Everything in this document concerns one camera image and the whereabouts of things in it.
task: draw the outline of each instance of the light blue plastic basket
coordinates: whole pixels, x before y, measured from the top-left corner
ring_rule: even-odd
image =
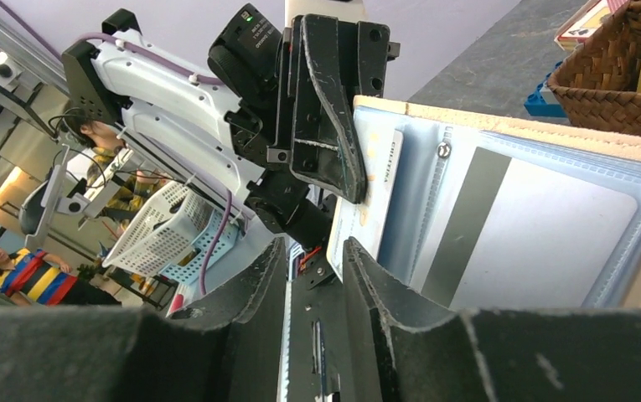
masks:
[[[204,231],[197,236],[197,239],[194,240],[192,246],[195,250],[199,252],[197,255],[186,265],[181,266],[177,264],[167,264],[161,271],[160,274],[176,281],[180,284],[187,286],[195,286],[199,283],[199,270],[202,267],[204,262],[204,256],[209,250],[211,241],[214,239],[216,232],[221,226],[221,220],[224,215],[215,210],[209,217],[209,223],[207,227],[204,228]],[[239,237],[239,228],[235,224],[229,222],[224,228],[224,233],[219,237],[219,242],[216,243],[214,251],[212,251],[211,259],[209,259],[209,264],[207,270],[221,257],[224,256],[236,243],[236,239]]]

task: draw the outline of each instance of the black pants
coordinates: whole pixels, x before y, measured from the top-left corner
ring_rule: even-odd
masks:
[[[91,285],[88,282],[76,281],[60,304],[75,306],[120,306],[121,303],[112,294]]]

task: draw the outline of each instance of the wicker basket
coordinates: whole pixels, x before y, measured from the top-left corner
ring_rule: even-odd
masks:
[[[547,80],[578,127],[641,136],[641,1],[620,8]]]

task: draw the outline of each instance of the screw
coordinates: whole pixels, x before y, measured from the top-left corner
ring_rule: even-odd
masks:
[[[449,155],[451,155],[451,144],[448,142],[438,144],[438,157],[446,159]]]

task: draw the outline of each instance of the man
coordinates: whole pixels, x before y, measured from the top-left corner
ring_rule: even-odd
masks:
[[[73,107],[71,102],[67,104],[66,110],[65,125],[72,131],[71,134],[79,144],[90,148],[94,153],[86,174],[88,185],[93,186],[101,171],[104,171],[117,153],[125,147],[125,142],[118,138],[116,132],[108,125],[89,119],[82,109]],[[143,172],[131,175],[108,202],[103,215],[118,224],[127,225],[132,215],[140,210],[161,185],[159,176],[150,177],[149,173]]]
[[[110,293],[70,272],[71,266],[57,255],[26,249],[10,255],[0,248],[0,292],[18,306],[31,306],[29,300],[45,306],[121,305]]]

